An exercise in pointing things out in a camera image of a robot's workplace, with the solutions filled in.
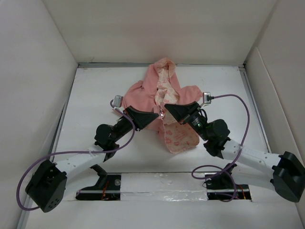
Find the silver zipper slider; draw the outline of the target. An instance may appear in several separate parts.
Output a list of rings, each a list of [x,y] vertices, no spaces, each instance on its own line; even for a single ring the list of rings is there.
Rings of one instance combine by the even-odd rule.
[[[160,118],[163,119],[165,116],[165,111],[163,109],[160,109]]]

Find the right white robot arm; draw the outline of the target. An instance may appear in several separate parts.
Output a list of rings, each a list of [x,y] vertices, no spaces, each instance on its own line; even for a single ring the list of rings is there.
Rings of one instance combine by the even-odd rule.
[[[205,141],[204,148],[214,157],[231,160],[220,173],[209,176],[211,182],[231,188],[241,181],[275,191],[282,198],[298,203],[305,189],[305,168],[290,152],[270,154],[256,151],[229,138],[223,119],[208,122],[197,102],[188,105],[166,104],[165,108],[184,125],[188,124]]]

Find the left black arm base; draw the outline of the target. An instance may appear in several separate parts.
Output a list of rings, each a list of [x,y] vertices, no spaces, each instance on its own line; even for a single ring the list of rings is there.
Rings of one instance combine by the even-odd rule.
[[[121,173],[107,173],[95,164],[91,167],[97,175],[95,185],[84,187],[76,192],[75,198],[80,201],[119,201],[121,200]]]

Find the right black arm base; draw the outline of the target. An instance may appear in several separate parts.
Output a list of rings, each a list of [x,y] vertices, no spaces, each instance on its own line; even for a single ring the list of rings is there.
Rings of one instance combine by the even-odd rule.
[[[228,202],[232,197],[234,200],[252,200],[249,186],[246,184],[235,184],[227,174],[207,179],[202,186],[207,190],[208,200],[219,200]]]

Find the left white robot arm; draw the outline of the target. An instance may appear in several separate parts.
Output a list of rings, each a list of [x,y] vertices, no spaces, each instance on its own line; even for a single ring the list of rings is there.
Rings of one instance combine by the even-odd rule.
[[[132,106],[127,107],[121,115],[115,125],[101,124],[97,127],[94,144],[101,151],[72,151],[72,157],[65,160],[51,162],[43,158],[35,163],[38,168],[25,191],[39,209],[44,213],[55,209],[63,199],[66,184],[71,178],[112,158],[124,148],[117,141],[127,133],[135,134],[144,129],[159,116],[157,113],[136,110]]]

